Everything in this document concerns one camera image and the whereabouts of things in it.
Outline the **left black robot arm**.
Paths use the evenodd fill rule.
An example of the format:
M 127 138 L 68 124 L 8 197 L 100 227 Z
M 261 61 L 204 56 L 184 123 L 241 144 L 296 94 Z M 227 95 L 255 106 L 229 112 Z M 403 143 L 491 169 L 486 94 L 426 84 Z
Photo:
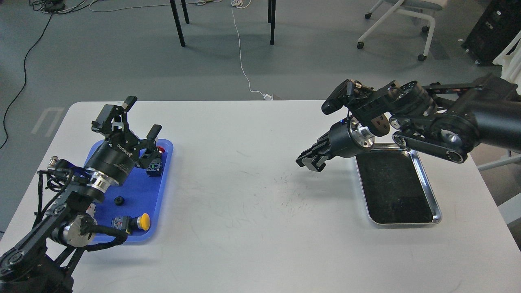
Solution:
M 56 156 L 37 172 L 38 206 L 32 230 L 1 256 L 2 293 L 70 293 L 72 273 L 84 252 L 123 244 L 125 231 L 97 224 L 88 208 L 102 203 L 110 186 L 122 186 L 134 168 L 146 169 L 160 157 L 161 125 L 145 139 L 129 128 L 128 112 L 137 101 L 106 104 L 91 130 L 104 136 L 84 166 Z

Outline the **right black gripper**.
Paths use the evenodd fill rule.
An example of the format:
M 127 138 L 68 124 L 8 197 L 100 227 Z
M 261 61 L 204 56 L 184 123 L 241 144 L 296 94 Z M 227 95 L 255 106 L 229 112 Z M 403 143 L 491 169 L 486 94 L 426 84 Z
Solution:
M 368 127 L 357 120 L 341 120 L 332 125 L 311 148 L 303 151 L 296 159 L 299 167 L 307 167 L 311 171 L 321 172 L 326 162 L 335 156 L 351 158 L 370 151 L 374 146 L 374 138 Z

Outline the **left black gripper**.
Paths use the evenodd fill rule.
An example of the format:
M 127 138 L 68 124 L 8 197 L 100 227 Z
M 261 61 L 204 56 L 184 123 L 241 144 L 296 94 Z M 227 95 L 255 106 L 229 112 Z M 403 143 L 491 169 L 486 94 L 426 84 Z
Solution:
M 104 105 L 91 123 L 91 131 L 100 133 L 105 140 L 87 160 L 85 168 L 100 171 L 115 180 L 115 184 L 119 186 L 130 175 L 135 160 L 136 167 L 149 167 L 161 155 L 157 147 L 161 125 L 154 124 L 146 138 L 139 142 L 138 137 L 129 129 L 128 112 L 137 99 L 136 96 L 128 96 L 121 105 Z

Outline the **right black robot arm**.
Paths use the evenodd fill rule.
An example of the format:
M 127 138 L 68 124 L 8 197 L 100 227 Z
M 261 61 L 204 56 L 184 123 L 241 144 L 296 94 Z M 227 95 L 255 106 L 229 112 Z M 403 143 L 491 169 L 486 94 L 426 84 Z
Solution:
M 393 141 L 454 163 L 466 161 L 480 144 L 520 152 L 518 86 L 492 74 L 471 83 L 422 86 L 418 81 L 391 81 L 380 89 L 346 79 L 322 104 L 329 115 L 342 107 L 346 118 L 331 126 L 303 151 L 296 163 L 320 172 L 334 157 L 368 152 L 374 139 L 391 129 Z

